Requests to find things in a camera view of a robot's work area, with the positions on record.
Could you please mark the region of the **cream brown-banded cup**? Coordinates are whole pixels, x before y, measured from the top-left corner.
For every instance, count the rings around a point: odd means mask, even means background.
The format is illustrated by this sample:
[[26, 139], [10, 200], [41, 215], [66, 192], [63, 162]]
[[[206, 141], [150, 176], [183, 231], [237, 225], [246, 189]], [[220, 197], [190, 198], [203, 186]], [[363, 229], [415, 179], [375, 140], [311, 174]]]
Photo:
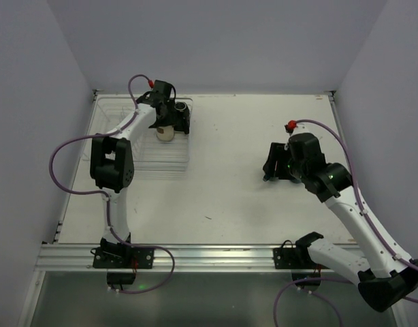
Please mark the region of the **cream brown-banded cup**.
[[174, 127], [172, 125], [156, 128], [157, 139], [161, 142], [171, 142], [174, 139]]

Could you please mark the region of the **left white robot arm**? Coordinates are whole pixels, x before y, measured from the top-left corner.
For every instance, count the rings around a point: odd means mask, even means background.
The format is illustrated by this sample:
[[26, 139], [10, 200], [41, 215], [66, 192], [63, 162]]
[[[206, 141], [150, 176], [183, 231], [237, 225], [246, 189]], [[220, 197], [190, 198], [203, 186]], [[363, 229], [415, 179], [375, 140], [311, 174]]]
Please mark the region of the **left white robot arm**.
[[148, 79], [149, 90], [136, 97], [128, 82], [128, 92], [135, 105], [133, 112], [105, 134], [95, 134], [91, 141], [90, 177], [101, 194], [105, 231], [101, 244], [131, 245], [127, 221], [127, 191], [135, 176], [135, 143], [148, 131], [162, 145], [176, 136], [187, 137], [191, 129], [188, 103], [177, 100], [176, 87], [163, 80]]

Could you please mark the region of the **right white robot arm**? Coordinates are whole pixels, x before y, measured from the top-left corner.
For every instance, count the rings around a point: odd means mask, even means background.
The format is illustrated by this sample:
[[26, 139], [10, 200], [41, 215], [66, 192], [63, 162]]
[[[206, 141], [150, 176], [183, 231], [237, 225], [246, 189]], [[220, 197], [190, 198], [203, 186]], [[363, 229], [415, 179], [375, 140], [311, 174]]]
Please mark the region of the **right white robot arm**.
[[417, 289], [418, 259], [403, 250], [368, 210], [349, 171], [340, 163], [326, 162], [312, 133], [292, 135], [286, 143], [271, 143], [263, 171], [265, 181], [303, 183], [339, 218], [363, 253], [355, 255], [311, 232], [297, 239], [292, 248], [275, 248], [275, 268], [330, 268], [353, 283], [378, 312]]

